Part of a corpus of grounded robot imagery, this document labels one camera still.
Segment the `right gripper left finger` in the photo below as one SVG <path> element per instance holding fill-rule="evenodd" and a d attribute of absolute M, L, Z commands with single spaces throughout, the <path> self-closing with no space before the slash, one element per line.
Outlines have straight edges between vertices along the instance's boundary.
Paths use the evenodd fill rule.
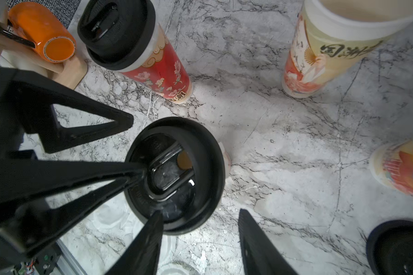
<path fill-rule="evenodd" d="M 107 274 L 155 275 L 163 232 L 163 216 L 160 211 L 156 211 Z"/>

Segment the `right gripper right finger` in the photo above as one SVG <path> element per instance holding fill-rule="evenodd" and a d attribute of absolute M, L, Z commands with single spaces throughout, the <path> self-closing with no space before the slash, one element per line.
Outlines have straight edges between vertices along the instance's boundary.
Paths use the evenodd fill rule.
<path fill-rule="evenodd" d="M 239 212 L 238 227 L 246 275 L 297 275 L 245 209 Z"/>

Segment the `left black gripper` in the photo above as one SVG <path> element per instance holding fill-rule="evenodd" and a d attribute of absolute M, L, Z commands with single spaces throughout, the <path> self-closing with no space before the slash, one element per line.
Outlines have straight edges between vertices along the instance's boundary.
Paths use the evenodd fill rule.
<path fill-rule="evenodd" d="M 138 184 L 146 168 L 132 162 L 40 160 L 21 150 L 36 134 L 48 154 L 130 129 L 130 113 L 35 72 L 0 69 L 0 274 L 37 256 L 107 200 Z M 47 198 L 106 185 L 52 209 Z"/>

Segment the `yellow patterned paper cup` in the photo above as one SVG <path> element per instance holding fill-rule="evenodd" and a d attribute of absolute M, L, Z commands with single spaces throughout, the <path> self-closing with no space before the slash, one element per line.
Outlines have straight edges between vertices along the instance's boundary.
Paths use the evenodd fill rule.
<path fill-rule="evenodd" d="M 223 159 L 224 159 L 225 177 L 228 178 L 229 173 L 231 171 L 231 166 L 232 166 L 231 158 L 230 158 L 228 152 L 225 150 L 224 145 L 223 145 L 222 142 L 219 142 L 219 147 L 221 149 L 221 153 L 222 153 Z"/>

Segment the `red patterned paper cup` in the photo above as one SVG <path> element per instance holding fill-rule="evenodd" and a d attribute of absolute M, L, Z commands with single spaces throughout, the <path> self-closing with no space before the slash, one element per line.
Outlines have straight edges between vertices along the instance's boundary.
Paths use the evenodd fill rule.
<path fill-rule="evenodd" d="M 193 92 L 187 71 L 159 24 L 157 13 L 154 32 L 145 53 L 132 65 L 114 72 L 144 85 L 174 104 L 187 102 Z"/>

